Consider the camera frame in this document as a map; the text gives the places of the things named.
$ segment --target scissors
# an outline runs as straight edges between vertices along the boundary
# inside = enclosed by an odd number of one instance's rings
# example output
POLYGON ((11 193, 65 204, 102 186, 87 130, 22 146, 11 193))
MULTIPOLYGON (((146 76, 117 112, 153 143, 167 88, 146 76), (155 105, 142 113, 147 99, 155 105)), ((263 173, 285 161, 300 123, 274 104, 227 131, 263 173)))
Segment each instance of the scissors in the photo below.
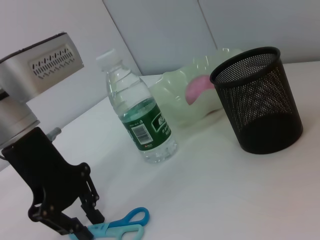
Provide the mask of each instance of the scissors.
MULTIPOLYGON (((95 239, 97 238, 115 238, 121 240, 122 236, 128 232, 137 232, 133 240, 140 240, 144 235, 144 227, 150 219, 148 209, 145 207, 137 207, 129 212, 124 218, 112 221, 99 223, 88 226, 88 230, 93 234, 95 239), (130 221, 138 213, 144 213, 144 217, 138 221, 130 221)), ((71 240, 78 240, 76 235, 69 235, 71 240)))

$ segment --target white table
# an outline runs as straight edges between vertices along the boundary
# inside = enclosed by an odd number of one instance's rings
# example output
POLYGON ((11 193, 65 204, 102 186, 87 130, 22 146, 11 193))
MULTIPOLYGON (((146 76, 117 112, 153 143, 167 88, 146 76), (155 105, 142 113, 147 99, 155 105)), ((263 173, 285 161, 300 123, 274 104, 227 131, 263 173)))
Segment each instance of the white table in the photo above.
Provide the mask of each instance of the white table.
MULTIPOLYGON (((285 70, 304 132, 280 152, 243 151, 220 110, 173 129, 176 155, 149 164, 107 99, 67 125, 54 145, 69 163, 90 165, 97 208, 108 221, 136 207, 149 209, 145 240, 317 240, 320 62, 287 64, 285 70)), ((0 239, 62 238, 29 220, 33 196, 11 166, 0 173, 0 193, 0 239)), ((78 200, 66 213, 89 224, 78 200)))

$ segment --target plastic bottle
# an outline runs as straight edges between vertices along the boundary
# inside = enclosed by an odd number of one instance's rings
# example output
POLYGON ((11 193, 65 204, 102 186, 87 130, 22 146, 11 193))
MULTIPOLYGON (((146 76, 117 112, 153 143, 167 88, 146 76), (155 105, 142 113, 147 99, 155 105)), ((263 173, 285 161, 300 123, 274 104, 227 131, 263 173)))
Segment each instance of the plastic bottle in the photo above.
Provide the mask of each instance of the plastic bottle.
POLYGON ((170 158, 177 143, 147 85, 122 64, 115 49, 96 58, 106 72, 111 105, 147 162, 170 158))

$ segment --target scissor handle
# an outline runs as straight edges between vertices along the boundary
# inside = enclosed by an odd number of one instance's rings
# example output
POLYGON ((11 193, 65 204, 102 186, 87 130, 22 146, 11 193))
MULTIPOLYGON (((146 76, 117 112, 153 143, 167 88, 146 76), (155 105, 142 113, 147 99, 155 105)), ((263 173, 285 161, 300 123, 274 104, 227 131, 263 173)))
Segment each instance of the scissor handle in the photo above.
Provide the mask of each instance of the scissor handle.
POLYGON ((145 207, 137 207, 133 209, 131 212, 129 212, 124 218, 117 221, 110 222, 109 228, 137 225, 137 224, 141 226, 145 226, 147 225, 149 219, 150 219, 150 214, 148 209, 146 209, 145 207), (138 221, 130 221, 138 213, 144 213, 144 217, 138 221))
POLYGON ((141 240, 142 236, 144 235, 145 229, 139 224, 110 227, 107 229, 104 237, 122 240, 123 235, 128 232, 137 232, 132 240, 141 240))

